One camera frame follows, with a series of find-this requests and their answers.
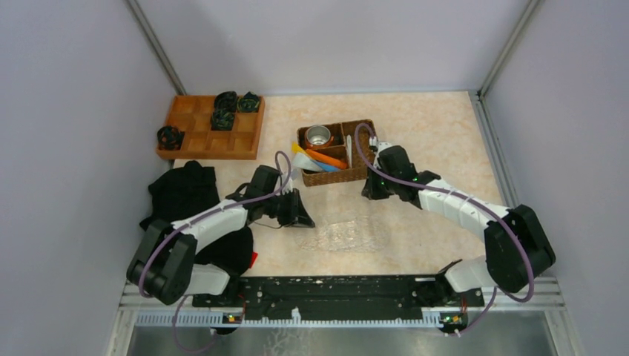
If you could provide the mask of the clear textured plastic tray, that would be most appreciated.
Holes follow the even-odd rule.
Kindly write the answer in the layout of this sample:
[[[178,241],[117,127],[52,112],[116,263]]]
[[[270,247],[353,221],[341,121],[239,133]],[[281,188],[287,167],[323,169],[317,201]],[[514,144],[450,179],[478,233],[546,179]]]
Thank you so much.
[[[293,240],[308,251],[376,252],[390,243],[384,224],[371,217],[324,217],[315,228],[298,228]]]

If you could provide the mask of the brown wicker divided basket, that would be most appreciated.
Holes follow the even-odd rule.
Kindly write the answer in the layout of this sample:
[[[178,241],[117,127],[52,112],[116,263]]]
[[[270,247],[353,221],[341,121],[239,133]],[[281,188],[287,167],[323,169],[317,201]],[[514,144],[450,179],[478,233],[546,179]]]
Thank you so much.
[[[318,148],[315,150],[327,156],[331,156],[335,159],[342,160],[346,164],[348,164],[348,157],[346,152],[346,136],[350,135],[352,137],[352,168],[347,168],[336,172],[320,173],[304,171],[301,169],[302,179],[306,187],[366,179],[368,168],[366,167],[366,164],[363,162],[363,160],[359,157],[354,140],[355,129],[361,123],[367,124],[367,126],[371,128],[374,133],[376,132],[375,125],[370,119],[337,122],[324,125],[332,132],[334,141],[328,147]]]

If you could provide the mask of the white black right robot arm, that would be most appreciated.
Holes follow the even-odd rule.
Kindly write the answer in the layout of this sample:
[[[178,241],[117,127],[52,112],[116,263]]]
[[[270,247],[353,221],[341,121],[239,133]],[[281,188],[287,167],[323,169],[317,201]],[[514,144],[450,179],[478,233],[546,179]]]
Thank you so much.
[[[477,200],[438,174],[416,171],[400,145],[380,142],[370,148],[375,158],[368,168],[364,197],[384,200],[397,196],[416,208],[441,215],[484,244],[483,256],[455,261],[438,272],[436,280],[443,292],[497,287],[517,293],[556,262],[531,207],[520,204],[509,208]]]

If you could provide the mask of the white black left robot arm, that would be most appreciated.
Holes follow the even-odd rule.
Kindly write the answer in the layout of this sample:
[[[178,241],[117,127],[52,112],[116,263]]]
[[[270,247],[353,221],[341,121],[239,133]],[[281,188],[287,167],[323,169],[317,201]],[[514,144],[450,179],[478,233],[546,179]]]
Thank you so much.
[[[212,208],[183,220],[151,223],[131,259],[126,279],[142,296],[165,305],[190,294],[221,295],[235,278],[234,272],[196,263],[196,256],[264,216],[275,219],[282,228],[315,227],[289,174],[260,165],[250,182]]]

